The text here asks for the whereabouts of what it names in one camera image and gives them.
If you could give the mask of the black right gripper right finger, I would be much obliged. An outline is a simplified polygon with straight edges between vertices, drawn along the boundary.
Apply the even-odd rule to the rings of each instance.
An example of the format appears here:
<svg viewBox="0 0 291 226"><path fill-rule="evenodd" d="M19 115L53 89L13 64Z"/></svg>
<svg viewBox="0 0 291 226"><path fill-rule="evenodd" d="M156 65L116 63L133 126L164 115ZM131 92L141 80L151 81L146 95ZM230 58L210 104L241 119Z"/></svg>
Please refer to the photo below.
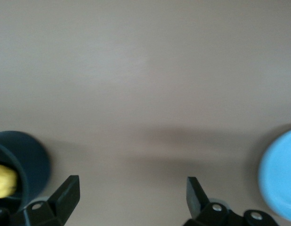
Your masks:
<svg viewBox="0 0 291 226"><path fill-rule="evenodd" d="M223 203L210 200L196 177L186 180L186 202L191 214L185 226L275 226L277 222L260 210L247 210L242 216Z"/></svg>

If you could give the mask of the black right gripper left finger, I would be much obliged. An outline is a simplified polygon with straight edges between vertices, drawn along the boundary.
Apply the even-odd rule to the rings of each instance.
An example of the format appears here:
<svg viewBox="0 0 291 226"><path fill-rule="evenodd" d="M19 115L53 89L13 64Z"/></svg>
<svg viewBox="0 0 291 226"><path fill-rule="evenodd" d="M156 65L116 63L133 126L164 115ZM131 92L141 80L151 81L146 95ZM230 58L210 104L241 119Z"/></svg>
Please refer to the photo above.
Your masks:
<svg viewBox="0 0 291 226"><path fill-rule="evenodd" d="M80 200L80 179L69 176L47 199L21 205L19 199L0 201L0 226L63 226Z"/></svg>

